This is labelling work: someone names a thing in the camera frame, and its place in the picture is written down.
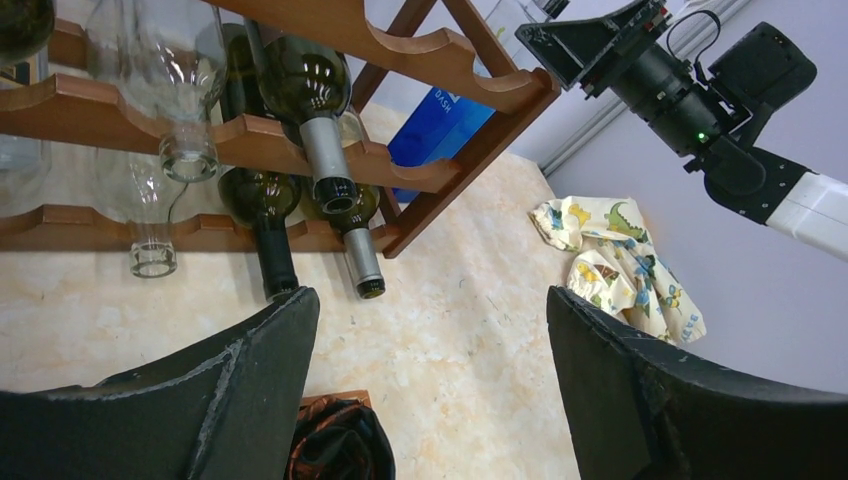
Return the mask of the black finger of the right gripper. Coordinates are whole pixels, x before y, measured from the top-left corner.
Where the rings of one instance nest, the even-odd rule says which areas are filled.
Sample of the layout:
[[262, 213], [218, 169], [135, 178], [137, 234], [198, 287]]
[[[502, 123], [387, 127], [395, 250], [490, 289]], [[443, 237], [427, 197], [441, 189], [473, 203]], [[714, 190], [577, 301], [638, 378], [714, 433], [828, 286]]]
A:
[[584, 20], [523, 24], [515, 36], [565, 90], [580, 87], [584, 63], [601, 45]]

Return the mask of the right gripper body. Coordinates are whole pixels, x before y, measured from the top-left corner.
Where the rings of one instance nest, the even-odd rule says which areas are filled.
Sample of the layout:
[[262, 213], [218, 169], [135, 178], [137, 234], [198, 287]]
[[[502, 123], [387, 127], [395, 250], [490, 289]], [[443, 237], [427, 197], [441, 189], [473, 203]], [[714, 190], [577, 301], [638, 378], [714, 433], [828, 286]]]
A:
[[599, 52], [584, 63], [579, 84], [586, 98], [598, 97], [668, 29], [665, 1], [632, 1], [610, 14], [584, 20]]

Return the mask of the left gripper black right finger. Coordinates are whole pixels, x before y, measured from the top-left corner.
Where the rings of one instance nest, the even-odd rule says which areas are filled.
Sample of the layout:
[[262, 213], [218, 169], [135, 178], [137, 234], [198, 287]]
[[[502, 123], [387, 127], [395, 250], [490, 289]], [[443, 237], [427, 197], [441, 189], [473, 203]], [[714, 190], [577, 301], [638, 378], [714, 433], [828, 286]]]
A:
[[847, 398], [730, 369], [562, 287], [546, 315], [585, 479], [843, 479]]

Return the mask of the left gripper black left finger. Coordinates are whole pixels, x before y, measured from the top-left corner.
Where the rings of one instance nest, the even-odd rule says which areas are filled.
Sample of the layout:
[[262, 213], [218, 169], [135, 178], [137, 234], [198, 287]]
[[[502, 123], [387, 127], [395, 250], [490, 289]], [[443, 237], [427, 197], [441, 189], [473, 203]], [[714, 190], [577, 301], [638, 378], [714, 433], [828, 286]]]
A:
[[280, 479], [320, 301], [302, 287], [91, 387], [1, 395], [5, 479]]

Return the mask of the blue square glass bottle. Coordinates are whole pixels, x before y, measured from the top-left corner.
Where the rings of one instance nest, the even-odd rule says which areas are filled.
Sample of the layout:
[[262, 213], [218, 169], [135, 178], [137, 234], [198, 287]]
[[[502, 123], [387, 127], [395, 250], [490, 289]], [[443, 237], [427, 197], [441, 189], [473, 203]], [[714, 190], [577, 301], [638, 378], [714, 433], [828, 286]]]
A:
[[[499, 1], [484, 18], [512, 60], [525, 52], [515, 36], [517, 27], [552, 20], [545, 18], [536, 1]], [[449, 159], [493, 114], [488, 106], [433, 87], [388, 144], [388, 150], [393, 162], [402, 167]]]

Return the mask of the green wine bottle white label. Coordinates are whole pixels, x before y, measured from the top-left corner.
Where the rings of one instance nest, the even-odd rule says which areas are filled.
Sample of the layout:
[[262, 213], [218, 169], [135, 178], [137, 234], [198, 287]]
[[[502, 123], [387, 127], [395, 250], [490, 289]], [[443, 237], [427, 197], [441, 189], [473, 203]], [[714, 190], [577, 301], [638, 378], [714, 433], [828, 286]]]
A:
[[[266, 118], [246, 28], [242, 23], [222, 25], [228, 77], [220, 99], [226, 122], [246, 114]], [[222, 174], [218, 191], [225, 208], [254, 234], [263, 290], [273, 302], [299, 287], [286, 217], [298, 206], [302, 188], [284, 173], [232, 167]]]

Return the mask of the green wine bottle dark label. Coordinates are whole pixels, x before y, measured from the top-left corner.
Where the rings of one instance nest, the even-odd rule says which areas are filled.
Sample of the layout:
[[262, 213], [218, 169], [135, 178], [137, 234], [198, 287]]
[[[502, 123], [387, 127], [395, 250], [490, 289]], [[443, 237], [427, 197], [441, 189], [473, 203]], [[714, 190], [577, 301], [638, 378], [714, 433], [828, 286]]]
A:
[[355, 183], [343, 148], [364, 138], [356, 114], [341, 107], [305, 108], [298, 120], [301, 147], [311, 174], [299, 178], [301, 209], [308, 218], [322, 218], [343, 237], [351, 279], [362, 299], [385, 292], [369, 230], [379, 194], [374, 186]]

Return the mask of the clear square glass bottle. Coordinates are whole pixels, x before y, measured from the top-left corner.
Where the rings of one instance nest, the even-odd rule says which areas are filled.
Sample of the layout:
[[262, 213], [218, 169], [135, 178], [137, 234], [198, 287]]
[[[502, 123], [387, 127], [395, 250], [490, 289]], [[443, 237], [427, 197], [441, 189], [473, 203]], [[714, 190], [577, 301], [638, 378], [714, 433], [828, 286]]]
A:
[[141, 279], [174, 273], [172, 214], [185, 185], [165, 175], [155, 155], [97, 148], [92, 171], [95, 208], [128, 226], [130, 273]]

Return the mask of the tall green wine bottle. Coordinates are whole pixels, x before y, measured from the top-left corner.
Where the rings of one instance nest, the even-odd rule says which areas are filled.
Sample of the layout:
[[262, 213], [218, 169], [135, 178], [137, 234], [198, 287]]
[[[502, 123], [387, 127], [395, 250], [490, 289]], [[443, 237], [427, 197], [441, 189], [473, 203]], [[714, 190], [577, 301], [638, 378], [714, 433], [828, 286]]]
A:
[[346, 60], [305, 37], [249, 18], [244, 24], [266, 107], [298, 128], [311, 169], [313, 198], [327, 214], [350, 210], [358, 189], [338, 127], [352, 92]]

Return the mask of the clear tall glass bottle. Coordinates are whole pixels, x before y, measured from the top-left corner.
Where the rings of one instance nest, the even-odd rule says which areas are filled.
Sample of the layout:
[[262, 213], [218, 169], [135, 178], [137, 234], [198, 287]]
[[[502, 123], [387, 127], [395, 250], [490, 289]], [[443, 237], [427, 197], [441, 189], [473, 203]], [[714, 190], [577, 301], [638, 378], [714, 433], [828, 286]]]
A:
[[206, 1], [98, 1], [84, 33], [88, 74], [164, 123], [165, 175], [212, 178], [219, 161], [210, 115], [227, 76], [219, 9]]

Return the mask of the clear liquor bottle black cap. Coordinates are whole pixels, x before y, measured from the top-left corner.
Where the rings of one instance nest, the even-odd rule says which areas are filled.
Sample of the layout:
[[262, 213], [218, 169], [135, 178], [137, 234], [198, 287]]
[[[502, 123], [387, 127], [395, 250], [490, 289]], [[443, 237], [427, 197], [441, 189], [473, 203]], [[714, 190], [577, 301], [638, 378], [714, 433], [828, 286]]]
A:
[[[1, 91], [37, 84], [47, 78], [48, 49], [1, 69]], [[51, 146], [40, 139], [1, 135], [1, 217], [36, 207], [52, 166]]]

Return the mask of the dark bottle brown label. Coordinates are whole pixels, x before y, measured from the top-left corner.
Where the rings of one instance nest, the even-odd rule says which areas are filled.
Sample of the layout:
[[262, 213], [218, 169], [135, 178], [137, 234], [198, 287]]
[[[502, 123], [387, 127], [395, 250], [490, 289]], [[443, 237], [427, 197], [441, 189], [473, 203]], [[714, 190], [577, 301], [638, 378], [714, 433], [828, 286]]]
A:
[[44, 47], [54, 31], [52, 0], [1, 0], [1, 66], [11, 66]]

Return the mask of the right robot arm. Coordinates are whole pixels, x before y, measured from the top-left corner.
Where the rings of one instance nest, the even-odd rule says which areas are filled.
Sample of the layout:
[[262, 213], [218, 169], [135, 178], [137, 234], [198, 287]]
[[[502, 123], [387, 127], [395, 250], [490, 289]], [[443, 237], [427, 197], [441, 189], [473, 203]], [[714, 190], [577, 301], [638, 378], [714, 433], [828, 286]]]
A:
[[847, 256], [847, 187], [756, 144], [771, 117], [814, 81], [814, 63], [762, 22], [712, 65], [677, 57], [661, 1], [610, 14], [526, 23], [522, 45], [564, 89], [613, 92], [672, 151], [702, 172], [708, 196], [748, 220], [832, 256]]

